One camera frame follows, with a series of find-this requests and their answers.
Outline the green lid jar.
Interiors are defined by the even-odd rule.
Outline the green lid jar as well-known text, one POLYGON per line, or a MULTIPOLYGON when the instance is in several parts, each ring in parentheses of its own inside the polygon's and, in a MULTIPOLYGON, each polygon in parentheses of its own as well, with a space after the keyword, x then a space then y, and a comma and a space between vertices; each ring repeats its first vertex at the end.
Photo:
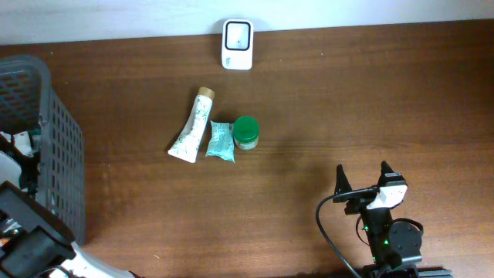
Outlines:
POLYGON ((233 124, 234 142, 244 151, 254 149, 259 142, 259 123, 254 117, 242 116, 233 124))

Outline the teal wipes packet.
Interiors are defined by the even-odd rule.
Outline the teal wipes packet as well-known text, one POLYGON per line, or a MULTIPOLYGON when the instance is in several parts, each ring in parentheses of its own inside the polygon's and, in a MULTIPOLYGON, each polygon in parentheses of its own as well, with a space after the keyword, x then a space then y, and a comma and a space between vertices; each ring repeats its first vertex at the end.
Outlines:
POLYGON ((218 157, 224 161, 235 161, 233 124, 210 121, 211 139, 208 142, 206 157, 218 157))

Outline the white tube with tan cap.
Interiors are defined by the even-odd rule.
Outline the white tube with tan cap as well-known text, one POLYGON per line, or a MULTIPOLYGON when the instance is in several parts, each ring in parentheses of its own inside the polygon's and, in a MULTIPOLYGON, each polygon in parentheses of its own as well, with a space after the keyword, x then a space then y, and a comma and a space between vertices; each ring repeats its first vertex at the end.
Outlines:
POLYGON ((213 90, 203 86, 198 89, 189 118, 178 139, 167 151, 170 156, 189 163, 196 162, 214 98, 213 90))

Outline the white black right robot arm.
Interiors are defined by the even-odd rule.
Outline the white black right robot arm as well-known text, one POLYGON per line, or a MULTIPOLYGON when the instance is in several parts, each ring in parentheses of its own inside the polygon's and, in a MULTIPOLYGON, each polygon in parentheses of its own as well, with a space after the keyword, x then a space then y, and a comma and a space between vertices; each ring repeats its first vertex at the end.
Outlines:
POLYGON ((391 210, 404 201, 408 184, 402 174, 386 161, 381 162, 381 175, 375 185, 353 190, 341 164, 337 165, 336 203, 346 205, 347 215, 358 215, 364 224, 367 244, 374 263, 363 268, 364 277, 451 277, 442 268, 419 269, 424 227, 411 219, 391 216, 391 210))

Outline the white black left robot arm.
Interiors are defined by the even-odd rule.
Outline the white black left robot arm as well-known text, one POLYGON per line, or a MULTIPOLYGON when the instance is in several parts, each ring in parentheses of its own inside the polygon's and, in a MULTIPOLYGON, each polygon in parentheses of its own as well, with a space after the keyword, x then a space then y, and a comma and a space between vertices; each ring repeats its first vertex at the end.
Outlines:
POLYGON ((2 277, 135 277, 85 253, 69 228, 8 179, 1 183, 1 213, 21 232, 1 246, 2 277))

